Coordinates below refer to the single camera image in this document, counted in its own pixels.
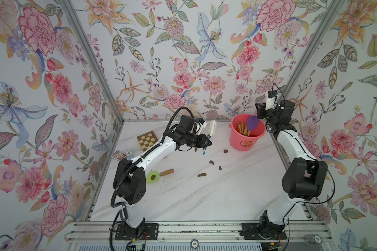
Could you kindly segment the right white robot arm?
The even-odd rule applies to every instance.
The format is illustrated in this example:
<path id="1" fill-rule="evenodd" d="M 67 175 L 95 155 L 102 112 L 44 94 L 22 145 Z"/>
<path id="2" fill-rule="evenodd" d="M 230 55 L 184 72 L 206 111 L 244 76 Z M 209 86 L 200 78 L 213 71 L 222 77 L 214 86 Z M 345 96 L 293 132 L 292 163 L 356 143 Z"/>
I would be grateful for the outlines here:
<path id="1" fill-rule="evenodd" d="M 282 179 L 283 194 L 264 211 L 260 225 L 285 226 L 297 207 L 318 197 L 324 185 L 327 164 L 312 157 L 290 123 L 294 106 L 288 100 L 276 102 L 274 98 L 267 98 L 266 103 L 257 108 L 257 117 L 266 120 L 266 128 L 290 159 Z"/>

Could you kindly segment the white blue cleaning brush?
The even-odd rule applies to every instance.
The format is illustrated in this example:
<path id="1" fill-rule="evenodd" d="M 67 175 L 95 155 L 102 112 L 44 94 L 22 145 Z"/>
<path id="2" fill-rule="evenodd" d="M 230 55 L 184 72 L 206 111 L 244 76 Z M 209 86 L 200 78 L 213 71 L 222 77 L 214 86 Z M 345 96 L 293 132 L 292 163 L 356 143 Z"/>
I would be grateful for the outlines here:
<path id="1" fill-rule="evenodd" d="M 205 155 L 207 147 L 212 145 L 212 142 L 210 141 L 210 139 L 215 134 L 216 128 L 217 128 L 217 121 L 211 120 L 209 123 L 209 134 L 203 136 L 203 139 L 202 139 L 203 155 Z"/>

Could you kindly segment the green hand fork wooden handle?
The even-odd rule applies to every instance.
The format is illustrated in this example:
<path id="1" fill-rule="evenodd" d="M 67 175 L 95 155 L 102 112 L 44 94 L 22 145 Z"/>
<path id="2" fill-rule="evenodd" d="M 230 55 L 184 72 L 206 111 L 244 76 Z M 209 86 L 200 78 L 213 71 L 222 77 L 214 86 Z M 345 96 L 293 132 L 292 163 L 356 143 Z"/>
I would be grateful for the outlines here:
<path id="1" fill-rule="evenodd" d="M 246 134 L 246 125 L 244 122 L 240 123 L 240 133 L 244 136 Z"/>

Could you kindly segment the purple trowel pink handle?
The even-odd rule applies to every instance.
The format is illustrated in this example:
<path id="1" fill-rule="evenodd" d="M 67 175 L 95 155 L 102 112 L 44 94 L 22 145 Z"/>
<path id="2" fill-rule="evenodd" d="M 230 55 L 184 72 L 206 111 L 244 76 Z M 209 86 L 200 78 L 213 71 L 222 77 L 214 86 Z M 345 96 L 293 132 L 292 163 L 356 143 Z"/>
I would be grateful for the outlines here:
<path id="1" fill-rule="evenodd" d="M 257 128 L 259 125 L 260 120 L 258 119 L 257 116 L 250 116 L 246 120 L 246 136 L 250 136 L 251 132 Z"/>

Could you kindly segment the yellow trowel wooden handle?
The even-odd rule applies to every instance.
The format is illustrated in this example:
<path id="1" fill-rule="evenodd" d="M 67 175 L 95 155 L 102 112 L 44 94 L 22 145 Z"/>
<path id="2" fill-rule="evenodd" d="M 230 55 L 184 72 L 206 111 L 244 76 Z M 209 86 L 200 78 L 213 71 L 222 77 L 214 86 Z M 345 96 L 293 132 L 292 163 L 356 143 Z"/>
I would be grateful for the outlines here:
<path id="1" fill-rule="evenodd" d="M 238 131 L 239 134 L 243 133 L 242 126 L 241 126 L 241 121 L 237 122 L 237 131 Z"/>

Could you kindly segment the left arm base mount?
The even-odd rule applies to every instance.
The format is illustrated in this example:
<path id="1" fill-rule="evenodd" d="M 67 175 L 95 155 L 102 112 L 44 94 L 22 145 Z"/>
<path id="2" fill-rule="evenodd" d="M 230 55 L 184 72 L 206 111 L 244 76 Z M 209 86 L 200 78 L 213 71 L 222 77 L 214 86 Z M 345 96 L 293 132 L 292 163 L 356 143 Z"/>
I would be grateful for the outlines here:
<path id="1" fill-rule="evenodd" d="M 118 223 L 114 230 L 116 241 L 138 240 L 140 237 L 144 241 L 156 241 L 159 234 L 158 223 L 141 223 L 137 228 L 130 227 L 127 223 Z"/>

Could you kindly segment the pink plastic bucket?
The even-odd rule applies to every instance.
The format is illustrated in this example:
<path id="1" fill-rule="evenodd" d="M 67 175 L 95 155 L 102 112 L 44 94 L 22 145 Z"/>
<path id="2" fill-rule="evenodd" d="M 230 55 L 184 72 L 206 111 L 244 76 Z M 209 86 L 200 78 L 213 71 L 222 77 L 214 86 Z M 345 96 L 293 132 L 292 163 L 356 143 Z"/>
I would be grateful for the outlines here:
<path id="1" fill-rule="evenodd" d="M 240 133 L 238 123 L 243 122 L 245 124 L 244 128 L 246 128 L 247 119 L 250 117 L 252 117 L 252 115 L 236 115 L 235 117 L 233 117 L 231 124 L 229 125 L 229 127 L 231 128 L 229 143 L 234 149 L 238 151 L 250 151 L 257 143 L 257 141 L 266 133 L 266 125 L 261 120 L 259 121 L 257 127 L 255 127 L 255 129 L 252 130 L 248 136 Z"/>

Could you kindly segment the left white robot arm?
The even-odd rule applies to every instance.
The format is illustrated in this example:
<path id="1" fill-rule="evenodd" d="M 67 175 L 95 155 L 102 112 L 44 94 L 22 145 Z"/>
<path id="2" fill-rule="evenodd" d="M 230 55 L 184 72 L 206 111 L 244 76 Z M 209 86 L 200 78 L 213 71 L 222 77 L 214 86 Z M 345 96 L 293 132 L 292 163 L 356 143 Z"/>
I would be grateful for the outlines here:
<path id="1" fill-rule="evenodd" d="M 178 124 L 172 124 L 170 119 L 161 140 L 138 157 L 119 161 L 115 174 L 110 205 L 121 207 L 121 219 L 133 229 L 139 228 L 144 222 L 144 216 L 133 212 L 147 190 L 146 176 L 169 154 L 178 151 L 181 146 L 190 149 L 202 149 L 212 145 L 211 137 L 216 132 L 217 121 L 206 122 L 192 116 L 183 115 Z"/>

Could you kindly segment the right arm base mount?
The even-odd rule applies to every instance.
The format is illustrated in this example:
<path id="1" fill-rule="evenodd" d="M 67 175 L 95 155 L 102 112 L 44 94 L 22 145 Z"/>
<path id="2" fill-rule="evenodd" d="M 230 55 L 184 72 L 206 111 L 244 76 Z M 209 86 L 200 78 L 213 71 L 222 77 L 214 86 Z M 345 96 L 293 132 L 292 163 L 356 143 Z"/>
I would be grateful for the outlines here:
<path id="1" fill-rule="evenodd" d="M 287 239 L 287 234 L 284 230 L 284 225 L 276 225 L 270 223 L 260 224 L 259 222 L 242 223 L 240 236 L 245 240 L 261 240 L 272 241 Z"/>

